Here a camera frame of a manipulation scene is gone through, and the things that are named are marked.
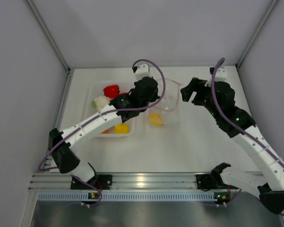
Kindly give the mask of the clear zip top bag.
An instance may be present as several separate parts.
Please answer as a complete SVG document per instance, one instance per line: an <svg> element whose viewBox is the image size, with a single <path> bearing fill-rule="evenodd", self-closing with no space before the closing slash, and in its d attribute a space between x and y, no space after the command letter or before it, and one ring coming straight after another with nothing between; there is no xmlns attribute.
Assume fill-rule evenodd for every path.
<svg viewBox="0 0 284 227"><path fill-rule="evenodd" d="M165 79L165 93L154 108L167 113L175 111L179 103L180 88L182 84L171 79Z"/></svg>

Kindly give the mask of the small yellow fake fruit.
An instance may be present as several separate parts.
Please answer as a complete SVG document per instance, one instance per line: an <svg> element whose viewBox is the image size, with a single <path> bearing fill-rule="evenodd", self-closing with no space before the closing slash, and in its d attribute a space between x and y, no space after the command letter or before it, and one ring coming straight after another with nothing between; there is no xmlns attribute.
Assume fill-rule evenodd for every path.
<svg viewBox="0 0 284 227"><path fill-rule="evenodd" d="M163 118L158 113L150 113L148 119L153 126L163 126Z"/></svg>

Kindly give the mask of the fake red bell pepper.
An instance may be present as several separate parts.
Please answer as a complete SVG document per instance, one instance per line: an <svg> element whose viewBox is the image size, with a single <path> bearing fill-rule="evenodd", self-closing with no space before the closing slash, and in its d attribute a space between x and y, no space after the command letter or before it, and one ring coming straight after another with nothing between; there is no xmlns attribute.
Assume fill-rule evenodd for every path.
<svg viewBox="0 0 284 227"><path fill-rule="evenodd" d="M116 98L120 94L120 88L117 84L113 84L105 87L103 92L106 97Z"/></svg>

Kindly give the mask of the fake yellow lemon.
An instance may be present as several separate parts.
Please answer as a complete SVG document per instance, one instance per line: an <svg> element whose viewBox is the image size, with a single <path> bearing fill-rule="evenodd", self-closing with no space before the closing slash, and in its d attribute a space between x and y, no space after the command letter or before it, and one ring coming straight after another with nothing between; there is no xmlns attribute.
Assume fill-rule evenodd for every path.
<svg viewBox="0 0 284 227"><path fill-rule="evenodd" d="M127 134L129 130L129 126L125 123L114 126L115 134Z"/></svg>

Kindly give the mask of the fake white cauliflower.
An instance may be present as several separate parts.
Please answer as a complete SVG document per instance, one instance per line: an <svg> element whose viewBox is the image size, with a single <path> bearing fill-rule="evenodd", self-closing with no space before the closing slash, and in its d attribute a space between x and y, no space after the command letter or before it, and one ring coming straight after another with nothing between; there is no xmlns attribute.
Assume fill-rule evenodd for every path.
<svg viewBox="0 0 284 227"><path fill-rule="evenodd" d="M100 111L103 109L107 104L110 102L110 98L106 96L98 96L93 99L91 105L93 108L95 108L97 111Z"/></svg>

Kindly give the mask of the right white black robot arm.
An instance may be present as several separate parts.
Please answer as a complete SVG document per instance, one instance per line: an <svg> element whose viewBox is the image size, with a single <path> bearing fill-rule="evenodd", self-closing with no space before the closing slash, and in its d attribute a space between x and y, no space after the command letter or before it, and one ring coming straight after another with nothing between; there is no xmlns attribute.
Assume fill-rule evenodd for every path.
<svg viewBox="0 0 284 227"><path fill-rule="evenodd" d="M227 163L221 163L211 171L215 187L231 185L257 197L267 210L274 214L284 211L284 161L264 139L256 122L243 109L235 105L235 91L226 82L215 82L192 78L180 90L182 100L188 102L196 93L192 103L204 106L213 116L218 127L237 143L262 173L255 176L241 172Z"/></svg>

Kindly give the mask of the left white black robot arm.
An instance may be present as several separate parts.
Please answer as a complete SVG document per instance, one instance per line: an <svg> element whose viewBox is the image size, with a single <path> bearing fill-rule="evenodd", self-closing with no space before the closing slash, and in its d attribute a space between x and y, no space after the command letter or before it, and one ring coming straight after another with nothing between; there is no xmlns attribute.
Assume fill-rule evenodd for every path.
<svg viewBox="0 0 284 227"><path fill-rule="evenodd" d="M158 99L157 81L144 77L134 83L129 93L118 95L84 121L63 131L51 130L49 151L59 172L79 178L87 189L94 188L98 182L95 169L90 163L81 161L75 153L90 139L138 116Z"/></svg>

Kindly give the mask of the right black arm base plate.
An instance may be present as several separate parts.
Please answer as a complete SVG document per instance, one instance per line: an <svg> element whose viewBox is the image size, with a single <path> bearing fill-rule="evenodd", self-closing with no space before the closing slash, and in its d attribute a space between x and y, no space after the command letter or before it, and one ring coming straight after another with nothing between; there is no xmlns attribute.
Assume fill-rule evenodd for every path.
<svg viewBox="0 0 284 227"><path fill-rule="evenodd" d="M212 174L196 175L197 188L202 191L217 189L217 180Z"/></svg>

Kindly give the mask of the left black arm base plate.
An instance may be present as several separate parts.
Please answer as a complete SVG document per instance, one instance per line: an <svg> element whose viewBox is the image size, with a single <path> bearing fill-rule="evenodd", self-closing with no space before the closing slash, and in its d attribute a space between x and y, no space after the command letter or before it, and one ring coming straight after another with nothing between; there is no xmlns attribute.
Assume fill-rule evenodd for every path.
<svg viewBox="0 0 284 227"><path fill-rule="evenodd" d="M87 183L94 186L99 190L110 190L112 185L112 175L100 174L95 179L89 180ZM91 190L91 188L84 183L81 183L75 177L72 177L71 186L72 190Z"/></svg>

